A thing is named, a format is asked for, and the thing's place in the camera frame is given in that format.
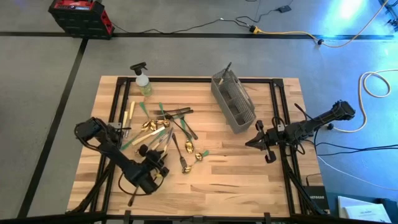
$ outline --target black device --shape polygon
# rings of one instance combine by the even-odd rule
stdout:
[[[292,10],[292,8],[290,6],[282,6],[276,9],[277,11],[279,11],[280,13],[284,13],[284,12],[289,12]]]
[[[84,146],[108,157],[121,168],[130,183],[141,187],[146,194],[151,194],[157,190],[158,185],[150,172],[155,169],[163,178],[169,173],[168,168],[164,167],[165,156],[161,156],[162,151],[149,150],[143,162],[130,160],[119,150],[122,135],[122,130],[116,130],[110,124],[106,125],[101,119],[94,117],[77,124],[75,128],[75,136]],[[99,146],[88,143],[93,138],[98,140]]]
[[[324,186],[305,186],[310,199],[322,210],[329,210],[328,197]]]
[[[268,129],[266,133],[264,133],[262,121],[258,120],[256,122],[257,136],[246,142],[245,145],[258,148],[262,151],[267,150],[266,161],[267,163],[271,163],[276,160],[276,156],[270,150],[270,146],[276,146],[280,143],[290,146],[301,146],[301,141],[313,136],[313,132],[321,126],[332,121],[350,120],[354,118],[354,115],[355,110],[347,101],[337,101],[331,110],[310,120],[307,119],[308,115],[305,114],[305,120],[285,125],[282,119],[274,117],[272,119],[274,127]]]

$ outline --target coiled white cable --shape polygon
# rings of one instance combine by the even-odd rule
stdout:
[[[354,133],[354,132],[357,132],[357,131],[359,131],[359,130],[361,130],[361,129],[363,129],[364,127],[365,127],[365,125],[366,125],[366,123],[368,122],[368,117],[366,116],[366,112],[365,112],[365,109],[364,109],[364,107],[363,107],[363,102],[362,102],[362,91],[361,91],[361,85],[362,85],[362,79],[363,79],[363,88],[365,89],[365,91],[367,92],[367,93],[369,93],[369,95],[371,95],[371,96],[373,96],[373,97],[376,97],[376,98],[384,98],[384,97],[386,97],[386,96],[388,96],[388,95],[390,95],[390,93],[391,93],[391,85],[390,85],[390,83],[384,78],[384,77],[382,77],[379,73],[381,73],[381,72],[398,72],[398,68],[395,68],[395,69],[388,69],[388,70],[380,70],[380,71],[376,71],[376,72],[365,72],[364,74],[362,74],[361,76],[360,76],[360,78],[359,78],[359,88],[358,88],[358,96],[359,96],[359,107],[361,108],[361,111],[362,111],[362,114],[363,114],[363,124],[361,125],[361,127],[359,127],[358,129],[355,129],[355,130],[343,130],[343,129],[339,129],[339,128],[334,128],[335,130],[337,130],[337,131],[342,131],[342,132],[344,132],[344,133]],[[376,77],[378,77],[378,78],[380,78],[381,80],[383,80],[384,81],[384,83],[387,85],[387,88],[388,88],[388,91],[387,91],[387,93],[385,94],[385,95],[375,95],[375,94],[373,94],[373,93],[371,93],[369,90],[368,90],[368,88],[367,88],[367,86],[366,86],[366,80],[369,78],[369,77],[371,77],[372,75],[374,75],[374,76],[376,76]]]

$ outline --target plug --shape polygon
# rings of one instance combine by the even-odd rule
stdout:
[[[250,26],[249,31],[253,34],[258,34],[260,32],[260,29],[257,26]]]
[[[279,11],[280,13],[284,13],[284,12],[289,12],[292,10],[292,8],[290,6],[282,6],[279,7],[277,9],[275,9],[276,11]]]

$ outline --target bottle cap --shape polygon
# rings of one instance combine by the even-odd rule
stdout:
[[[147,66],[147,64],[146,64],[146,62],[141,62],[141,63],[138,63],[138,64],[136,64],[136,65],[131,65],[130,66],[130,69],[131,70],[134,70],[134,72],[136,73],[136,75],[142,75],[142,69],[145,69],[145,70],[148,70],[147,68],[146,68],[146,66]]]

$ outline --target paper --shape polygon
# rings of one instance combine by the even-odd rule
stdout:
[[[348,197],[338,196],[338,216],[340,218],[348,218],[345,207],[357,205],[375,205],[374,203],[364,202]]]
[[[349,219],[391,223],[382,204],[345,207]]]

